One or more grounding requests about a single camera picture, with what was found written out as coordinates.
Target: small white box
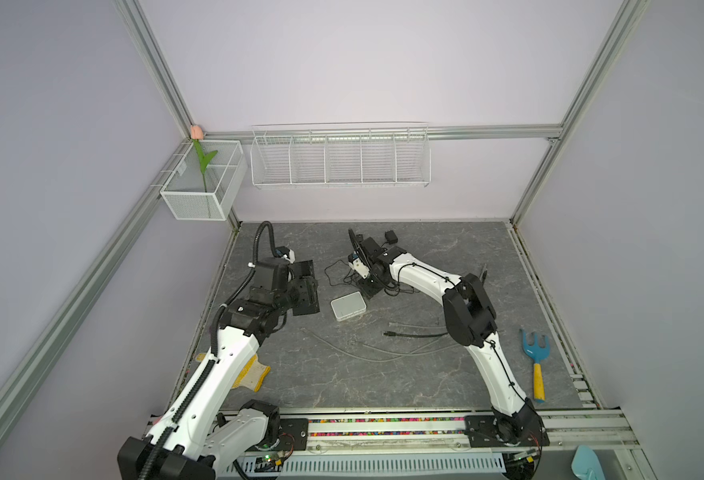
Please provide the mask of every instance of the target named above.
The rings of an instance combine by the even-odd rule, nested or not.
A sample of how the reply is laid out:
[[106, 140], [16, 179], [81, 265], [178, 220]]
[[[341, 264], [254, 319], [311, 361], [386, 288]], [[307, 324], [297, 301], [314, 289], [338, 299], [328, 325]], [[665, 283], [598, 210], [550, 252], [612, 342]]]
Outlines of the small white box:
[[360, 292], [355, 292], [344, 295], [336, 300], [331, 300], [330, 308], [334, 309], [336, 320], [340, 322], [365, 313], [366, 304]]

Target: gray cable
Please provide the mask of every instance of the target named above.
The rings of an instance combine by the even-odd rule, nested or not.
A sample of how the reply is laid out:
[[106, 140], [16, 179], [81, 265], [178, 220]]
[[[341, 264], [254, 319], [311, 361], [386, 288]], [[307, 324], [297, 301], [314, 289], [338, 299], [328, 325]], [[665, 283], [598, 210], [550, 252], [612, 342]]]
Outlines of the gray cable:
[[360, 346], [366, 346], [366, 347], [368, 347], [368, 348], [371, 349], [371, 350], [376, 350], [377, 352], [389, 353], [389, 354], [391, 354], [391, 355], [402, 355], [402, 356], [427, 355], [427, 354], [429, 354], [429, 353], [442, 352], [443, 350], [452, 349], [454, 346], [458, 346], [458, 345], [459, 345], [458, 343], [454, 343], [453, 345], [444, 346], [444, 347], [441, 348], [441, 349], [430, 350], [430, 351], [428, 351], [428, 352], [414, 353], [414, 352], [415, 352], [415, 350], [414, 350], [413, 352], [410, 352], [410, 353], [404, 353], [404, 352], [390, 352], [389, 350], [383, 350], [383, 349], [380, 349], [380, 348], [378, 348], [378, 347], [376, 347], [376, 346], [368, 345], [368, 344], [366, 344], [366, 343], [362, 343], [362, 342], [358, 342], [358, 341], [355, 341], [355, 343], [357, 343], [357, 344], [360, 345]]
[[[325, 344], [328, 345], [330, 348], [336, 350], [338, 353], [343, 353], [343, 354], [345, 354], [346, 356], [350, 356], [350, 357], [352, 357], [352, 358], [354, 358], [354, 359], [365, 360], [366, 362], [374, 362], [374, 363], [392, 362], [393, 360], [401, 359], [401, 358], [403, 358], [403, 357], [406, 356], [406, 355], [414, 354], [414, 353], [418, 352], [419, 350], [423, 350], [423, 349], [427, 348], [428, 346], [430, 346], [430, 345], [432, 345], [432, 344], [434, 344], [434, 343], [440, 341], [440, 339], [432, 340], [431, 342], [425, 343], [424, 345], [420, 346], [419, 348], [417, 348], [417, 349], [415, 349], [415, 350], [412, 350], [411, 352], [406, 353], [406, 354], [403, 354], [403, 353], [394, 353], [394, 355], [398, 355], [398, 356], [393, 357], [393, 358], [391, 358], [391, 359], [375, 360], [375, 359], [367, 359], [367, 358], [365, 358], [365, 357], [363, 357], [363, 356], [357, 356], [357, 355], [355, 355], [354, 353], [349, 353], [347, 350], [342, 350], [342, 349], [340, 349], [339, 347], [337, 347], [336, 345], [334, 345], [333, 343], [331, 343], [331, 342], [327, 341], [326, 339], [324, 339], [323, 337], [319, 336], [319, 335], [316, 334], [315, 332], [312, 332], [311, 330], [307, 330], [307, 329], [305, 329], [305, 328], [302, 328], [302, 330], [305, 331], [306, 333], [309, 333], [310, 335], [312, 335], [314, 338], [318, 339], [318, 340], [321, 341], [322, 343], [325, 343]], [[433, 353], [433, 352], [422, 352], [421, 355], [425, 355], [425, 354], [427, 354], [427, 353]]]
[[404, 326], [406, 328], [411, 328], [411, 329], [444, 329], [446, 326], [445, 325], [435, 325], [435, 326], [429, 326], [429, 325], [409, 325], [407, 323], [400, 323], [400, 322], [390, 322], [390, 326]]

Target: black cable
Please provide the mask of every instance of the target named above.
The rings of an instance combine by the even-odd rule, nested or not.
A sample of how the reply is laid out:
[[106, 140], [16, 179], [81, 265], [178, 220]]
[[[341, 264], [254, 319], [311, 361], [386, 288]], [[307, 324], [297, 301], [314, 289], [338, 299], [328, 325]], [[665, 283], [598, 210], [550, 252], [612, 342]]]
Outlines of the black cable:
[[522, 400], [522, 404], [527, 406], [528, 408], [530, 408], [531, 411], [533, 412], [533, 415], [535, 415], [539, 419], [539, 437], [540, 437], [541, 441], [539, 441], [538, 439], [536, 440], [536, 444], [539, 447], [539, 461], [536, 463], [536, 466], [533, 469], [533, 474], [531, 474], [531, 476], [536, 475], [536, 471], [539, 469], [539, 464], [541, 464], [542, 455], [544, 453], [544, 449], [542, 448], [542, 445], [541, 445], [544, 442], [544, 435], [543, 435], [544, 421], [542, 420], [541, 416], [538, 413], [536, 413], [536, 410], [532, 406], [530, 406], [529, 403], [526, 403], [526, 400], [524, 398], [522, 398], [520, 393], [515, 388], [515, 383], [510, 378], [510, 374], [507, 372], [506, 367], [504, 367], [504, 362], [501, 361], [501, 356], [499, 355], [499, 352], [496, 350], [496, 342], [494, 342], [493, 340], [491, 340], [489, 342], [487, 340], [484, 340], [484, 342], [487, 342], [489, 345], [491, 345], [491, 349], [496, 354], [496, 358], [499, 359], [499, 364], [501, 365], [502, 370], [504, 370], [504, 375], [506, 376], [506, 380], [510, 383], [510, 387], [512, 388], [512, 390]]
[[330, 275], [328, 275], [328, 269], [331, 268], [332, 266], [338, 264], [339, 262], [344, 264], [344, 261], [341, 258], [339, 258], [338, 260], [336, 260], [332, 264], [323, 268], [323, 273], [325, 274], [326, 278], [328, 278], [328, 285], [330, 285], [330, 286], [348, 285], [348, 283], [346, 283], [344, 280], [346, 280], [347, 276], [349, 276], [350, 274], [347, 274], [347, 276], [344, 277], [344, 280], [342, 280], [341, 283], [333, 283], [330, 279]]
[[187, 407], [189, 407], [189, 404], [192, 403], [192, 400], [194, 399], [194, 396], [197, 395], [198, 390], [201, 389], [203, 386], [203, 382], [205, 382], [205, 379], [208, 378], [208, 375], [211, 373], [211, 370], [213, 370], [213, 367], [216, 365], [216, 360], [213, 359], [208, 359], [208, 361], [205, 363], [205, 367], [203, 367], [203, 371], [198, 377], [197, 381], [194, 383], [191, 389], [189, 389], [189, 394], [187, 394], [186, 397], [182, 400], [182, 403], [179, 404], [178, 408], [176, 409], [176, 413], [173, 415], [171, 418], [171, 421], [174, 423], [178, 423], [179, 420], [182, 419], [184, 416], [184, 412], [187, 411]]
[[234, 470], [238, 473], [238, 475], [240, 475], [240, 478], [242, 478], [243, 480], [252, 480], [251, 477], [245, 475], [245, 471], [240, 466], [240, 463], [238, 463], [237, 459], [232, 460], [232, 466], [234, 467]]
[[245, 287], [248, 285], [249, 282], [251, 282], [251, 279], [253, 279], [254, 275], [256, 274], [255, 265], [258, 262], [258, 244], [259, 240], [261, 239], [261, 233], [264, 231], [265, 227], [269, 232], [269, 251], [272, 253], [273, 257], [280, 258], [280, 253], [278, 252], [277, 247], [274, 245], [274, 229], [272, 228], [272, 223], [269, 221], [263, 221], [256, 229], [256, 235], [254, 235], [254, 245], [251, 251], [251, 263], [254, 264], [254, 266], [251, 267], [251, 271], [248, 272], [248, 276], [245, 277], [243, 283], [241, 283], [240, 286], [234, 291], [234, 293], [232, 293], [229, 298], [227, 298], [227, 301], [224, 302], [224, 304], [229, 305], [234, 301], [234, 299], [238, 298], [238, 295], [240, 295], [240, 293], [245, 290]]
[[[379, 285], [381, 285], [381, 287], [384, 289], [385, 294], [387, 294], [389, 296], [397, 296], [401, 292], [402, 293], [415, 293], [416, 292], [416, 289], [413, 287], [411, 287], [410, 292], [407, 290], [402, 290], [399, 281], [397, 283], [395, 283], [394, 285], [389, 285], [389, 284], [383, 282], [382, 279], [379, 278], [379, 276], [374, 272], [373, 264], [371, 263], [370, 259], [366, 255], [365, 250], [363, 249], [360, 242], [357, 241], [357, 237], [355, 236], [352, 229], [349, 228], [347, 230], [347, 233], [349, 234], [350, 241], [352, 242], [352, 249], [357, 254], [357, 257], [360, 259], [360, 261], [368, 268], [368, 271], [370, 272], [370, 278], [372, 278], [375, 282], [377, 282], [377, 283], [379, 283]], [[384, 246], [388, 243], [389, 242], [384, 242], [380, 246]]]
[[280, 436], [287, 436], [290, 438], [290, 452], [288, 452], [288, 455], [282, 457], [283, 464], [285, 464], [285, 461], [294, 454], [294, 448], [296, 448], [296, 438], [289, 433], [281, 433]]
[[155, 460], [157, 460], [158, 455], [160, 455], [160, 451], [162, 450], [161, 446], [165, 445], [168, 441], [168, 437], [170, 437], [172, 433], [173, 427], [166, 427], [165, 430], [162, 431], [160, 438], [158, 438], [155, 446], [152, 447], [149, 456], [147, 456], [146, 462], [144, 462], [142, 470], [138, 474], [138, 480], [147, 480], [149, 478], [149, 471], [152, 470], [152, 466], [155, 465]]
[[400, 282], [400, 271], [399, 270], [397, 271], [397, 282], [395, 282], [394, 288], [386, 286], [385, 284], [383, 284], [381, 282], [381, 280], [379, 280], [379, 283], [381, 283], [381, 285], [384, 287], [384, 293], [386, 293], [389, 296], [398, 296], [400, 293], [416, 293], [417, 292], [417, 290], [413, 286], [410, 286], [410, 292], [408, 290], [403, 290], [403, 288], [402, 288], [403, 283]]
[[405, 338], [409, 338], [409, 339], [433, 339], [433, 338], [437, 338], [438, 336], [445, 336], [445, 335], [448, 335], [448, 332], [430, 333], [430, 334], [426, 334], [426, 335], [412, 335], [410, 333], [392, 332], [390, 330], [387, 330], [384, 332], [384, 336], [404, 336]]
[[400, 271], [401, 271], [403, 268], [405, 268], [406, 266], [418, 266], [419, 268], [423, 268], [423, 269], [426, 270], [427, 272], [431, 272], [431, 273], [433, 273], [433, 274], [439, 276], [440, 278], [442, 278], [444, 281], [450, 283], [451, 285], [453, 285], [453, 288], [456, 288], [456, 284], [453, 283], [453, 280], [451, 280], [451, 279], [448, 277], [448, 275], [442, 276], [441, 274], [438, 274], [437, 272], [435, 272], [435, 271], [432, 270], [431, 268], [427, 268], [427, 267], [425, 267], [424, 265], [417, 264], [416, 262], [411, 262], [410, 264], [400, 265], [400, 268], [397, 269], [397, 283], [398, 283], [398, 284], [400, 283]]
[[222, 321], [224, 312], [227, 310], [227, 306], [222, 304], [216, 315], [213, 316], [213, 321], [211, 322], [211, 329], [209, 333], [211, 334], [211, 353], [218, 356], [218, 325]]
[[341, 281], [344, 282], [345, 285], [352, 285], [358, 277], [360, 277], [360, 274], [354, 270], [350, 270], [350, 272], [343, 279], [341, 279]]
[[272, 330], [272, 333], [279, 332], [280, 330], [282, 330], [283, 327], [285, 326], [285, 323], [286, 323], [287, 321], [288, 321], [288, 312], [286, 312], [285, 314], [283, 314], [283, 324], [280, 325], [278, 328]]

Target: light blue object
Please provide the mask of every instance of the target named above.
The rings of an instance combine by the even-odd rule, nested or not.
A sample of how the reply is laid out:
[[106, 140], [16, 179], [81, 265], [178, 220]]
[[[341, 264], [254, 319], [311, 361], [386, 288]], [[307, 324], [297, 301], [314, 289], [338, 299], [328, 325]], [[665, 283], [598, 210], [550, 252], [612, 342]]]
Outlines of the light blue object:
[[576, 449], [571, 462], [571, 472], [581, 480], [606, 480], [606, 474], [602, 472], [595, 451], [586, 445], [580, 445]]
[[539, 346], [539, 335], [533, 333], [533, 345], [528, 344], [528, 334], [520, 329], [522, 332], [522, 350], [528, 354], [529, 357], [533, 359], [534, 363], [541, 363], [542, 360], [549, 356], [549, 337], [547, 335], [542, 335], [544, 337], [544, 347]]

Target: black bracket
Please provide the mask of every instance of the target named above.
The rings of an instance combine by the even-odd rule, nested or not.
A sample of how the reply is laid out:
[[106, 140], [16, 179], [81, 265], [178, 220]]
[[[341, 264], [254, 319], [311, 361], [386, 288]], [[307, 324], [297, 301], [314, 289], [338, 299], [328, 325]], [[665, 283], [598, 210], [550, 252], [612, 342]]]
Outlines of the black bracket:
[[[281, 433], [287, 433], [293, 437], [294, 440], [294, 452], [307, 449], [307, 440], [309, 438], [309, 420], [306, 418], [281, 418], [280, 419], [280, 430], [278, 440], [280, 443], [278, 446], [271, 448], [272, 451], [290, 450], [290, 437], [285, 435], [280, 435]], [[264, 450], [259, 450], [256, 446], [250, 447], [246, 452], [263, 452]]]
[[[467, 415], [464, 417], [464, 434], [470, 439], [470, 447], [505, 447], [510, 446], [499, 438], [499, 428], [496, 425], [496, 417], [492, 413], [485, 415]], [[514, 446], [521, 447], [546, 447], [549, 445], [549, 436], [546, 432], [536, 432], [536, 439], [539, 445], [530, 436], [518, 438], [518, 443]]]

